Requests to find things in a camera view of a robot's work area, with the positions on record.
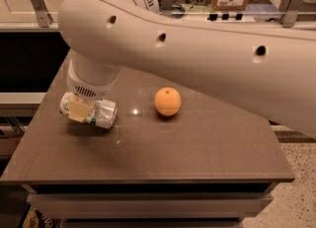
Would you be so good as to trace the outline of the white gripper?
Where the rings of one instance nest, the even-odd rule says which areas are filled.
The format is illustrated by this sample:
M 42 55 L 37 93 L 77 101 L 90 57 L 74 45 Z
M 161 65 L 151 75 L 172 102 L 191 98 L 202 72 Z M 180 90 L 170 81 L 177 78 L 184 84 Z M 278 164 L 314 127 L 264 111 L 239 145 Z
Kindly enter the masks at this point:
M 69 118 L 84 122 L 94 106 L 91 101 L 103 99 L 114 85 L 118 74 L 117 68 L 83 69 L 80 73 L 69 67 L 67 86 L 75 94 L 70 96 L 68 102 Z

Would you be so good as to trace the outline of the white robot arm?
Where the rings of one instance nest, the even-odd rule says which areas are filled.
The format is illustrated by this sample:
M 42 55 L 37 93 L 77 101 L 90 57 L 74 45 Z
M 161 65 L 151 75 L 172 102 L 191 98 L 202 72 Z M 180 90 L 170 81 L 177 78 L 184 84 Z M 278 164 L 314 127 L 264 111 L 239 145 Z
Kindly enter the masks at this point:
M 157 0 L 64 0 L 67 85 L 100 100 L 123 67 L 146 71 L 316 136 L 316 33 L 257 22 L 174 19 Z

